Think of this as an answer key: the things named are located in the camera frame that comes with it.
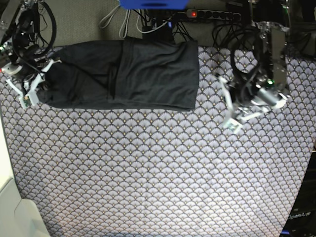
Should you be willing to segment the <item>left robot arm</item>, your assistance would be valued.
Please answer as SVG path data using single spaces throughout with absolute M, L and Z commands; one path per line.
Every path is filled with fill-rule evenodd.
M 256 117 L 284 107 L 290 97 L 287 83 L 285 49 L 291 27 L 287 0 L 249 0 L 248 29 L 231 49 L 233 80 L 217 74 L 225 98 L 227 115 L 223 127 L 234 134 Z M 257 63 L 248 72 L 237 68 L 235 52 L 252 39 Z

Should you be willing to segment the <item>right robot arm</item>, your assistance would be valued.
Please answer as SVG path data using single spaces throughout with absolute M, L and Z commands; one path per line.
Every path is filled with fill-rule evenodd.
M 51 38 L 41 35 L 44 10 L 51 21 Z M 39 103 L 39 88 L 55 60 L 48 57 L 57 35 L 56 20 L 43 0 L 2 0 L 0 2 L 0 74 L 18 94 L 23 109 Z

